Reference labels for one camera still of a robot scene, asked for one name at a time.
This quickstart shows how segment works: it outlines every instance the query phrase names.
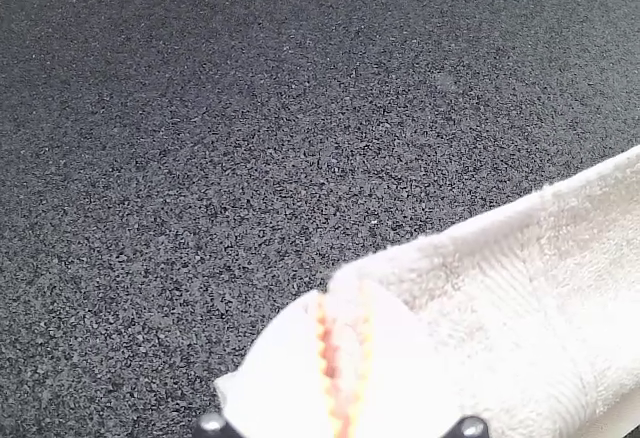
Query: black knob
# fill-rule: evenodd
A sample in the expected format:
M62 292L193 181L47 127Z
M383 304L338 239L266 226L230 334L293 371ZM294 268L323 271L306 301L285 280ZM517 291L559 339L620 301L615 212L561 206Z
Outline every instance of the black knob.
M196 422L193 438L219 438L226 423L218 413L205 413Z

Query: towel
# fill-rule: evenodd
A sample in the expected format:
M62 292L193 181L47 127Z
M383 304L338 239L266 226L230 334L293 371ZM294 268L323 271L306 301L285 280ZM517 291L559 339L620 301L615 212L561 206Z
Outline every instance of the towel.
M327 403L319 303L357 415ZM437 438L468 414L494 438L622 438L640 425L638 329L640 147L343 265L216 389L245 438L340 436L338 415L343 436Z

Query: dark gray carpet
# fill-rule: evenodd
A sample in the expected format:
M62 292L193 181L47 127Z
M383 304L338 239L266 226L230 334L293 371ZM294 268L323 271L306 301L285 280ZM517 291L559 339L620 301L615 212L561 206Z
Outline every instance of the dark gray carpet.
M186 436L339 263L637 144L639 37L640 0L0 0L0 436Z

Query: floor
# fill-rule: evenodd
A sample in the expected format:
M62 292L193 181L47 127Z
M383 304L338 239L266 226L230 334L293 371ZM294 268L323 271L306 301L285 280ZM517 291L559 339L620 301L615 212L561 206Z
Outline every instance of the floor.
M640 0L0 0L0 435L188 436L340 263L638 144L638 36Z

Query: white cloth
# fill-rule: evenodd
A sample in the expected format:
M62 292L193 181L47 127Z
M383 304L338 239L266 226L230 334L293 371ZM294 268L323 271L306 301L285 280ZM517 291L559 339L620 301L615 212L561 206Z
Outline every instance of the white cloth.
M344 265L328 296L345 328L360 282L377 318L357 438L437 438L469 413L494 438L622 438L640 424L640 147ZM246 438L332 436L316 297L285 308L216 382Z

